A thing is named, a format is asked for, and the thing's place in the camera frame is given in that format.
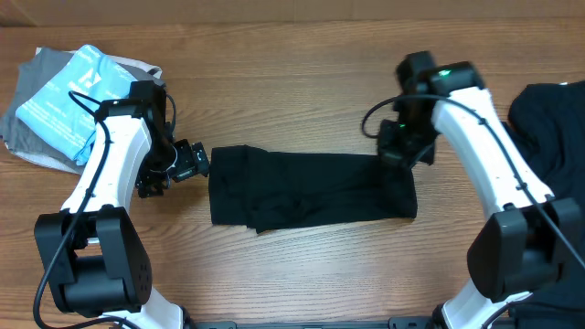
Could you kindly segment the black polo shirt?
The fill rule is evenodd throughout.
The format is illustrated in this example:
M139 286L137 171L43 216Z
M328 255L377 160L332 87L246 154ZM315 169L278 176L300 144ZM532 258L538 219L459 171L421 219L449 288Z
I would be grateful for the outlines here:
M269 152L247 145L211 153L211 221L261 233L386 218L415 218L410 170L375 155Z

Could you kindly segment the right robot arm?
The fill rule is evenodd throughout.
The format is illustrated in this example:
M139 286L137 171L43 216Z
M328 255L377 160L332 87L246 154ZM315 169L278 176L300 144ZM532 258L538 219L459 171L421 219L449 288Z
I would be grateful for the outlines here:
M577 251L581 212L556 197L532 171L500 122L492 96L472 63L440 66L427 51L397 66L397 120L377 134L378 156L409 170L434 160L443 135L482 203L485 224L467 252L469 280L429 316L395 317L392 328L509 328L510 308L562 281Z

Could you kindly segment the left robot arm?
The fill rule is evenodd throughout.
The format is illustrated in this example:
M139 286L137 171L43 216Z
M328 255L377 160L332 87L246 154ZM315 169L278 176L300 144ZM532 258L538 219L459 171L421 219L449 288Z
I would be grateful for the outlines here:
M38 327L45 290L63 313L84 316L80 327L192 328L188 311L153 286L150 259L130 220L133 195L161 196L171 183L206 176L201 143L176 141L165 119L172 99L151 80L132 83L127 97L100 101L69 97L97 125L82 176L61 210L38 217L34 229L44 267L33 301Z

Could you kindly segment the pile of black clothes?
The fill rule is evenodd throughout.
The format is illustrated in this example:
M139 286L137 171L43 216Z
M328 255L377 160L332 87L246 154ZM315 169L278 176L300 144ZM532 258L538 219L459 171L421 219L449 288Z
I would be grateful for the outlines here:
M584 83L532 84L513 101L508 133L533 172L558 198L584 207ZM584 329L584 269L512 309L519 328Z

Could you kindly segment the folded light blue shirt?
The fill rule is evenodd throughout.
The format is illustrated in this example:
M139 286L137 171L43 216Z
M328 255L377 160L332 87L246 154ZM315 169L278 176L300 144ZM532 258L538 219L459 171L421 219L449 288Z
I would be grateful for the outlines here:
M49 146L85 165L96 133L89 112L96 111L100 101L126 97L134 81L128 70L85 45L16 109L16 117Z

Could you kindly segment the folded dark grey shirt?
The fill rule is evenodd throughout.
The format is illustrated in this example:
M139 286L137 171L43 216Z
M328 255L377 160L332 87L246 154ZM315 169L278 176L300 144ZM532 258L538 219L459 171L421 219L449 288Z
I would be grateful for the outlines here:
M106 56L125 69L136 80L151 80L163 86L162 70L141 60L109 56L91 45L81 47L90 59ZM19 66L19 75L14 97L1 118L1 142L4 142L9 153L22 158L34 165L56 169L80 175L84 166L77 165L66 155L51 147L38 137L31 128L16 117L16 110L32 98L47 82L57 75L72 59L76 50L60 51L52 48L37 48L36 55Z

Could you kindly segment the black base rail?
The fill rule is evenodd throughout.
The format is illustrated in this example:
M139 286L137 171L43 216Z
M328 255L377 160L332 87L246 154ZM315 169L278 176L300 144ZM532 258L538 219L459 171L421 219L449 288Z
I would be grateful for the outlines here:
M433 329L436 325L430 317L392 317L386 321L348 321L348 322L300 322L238 324L233 321L195 322L188 319L188 329Z

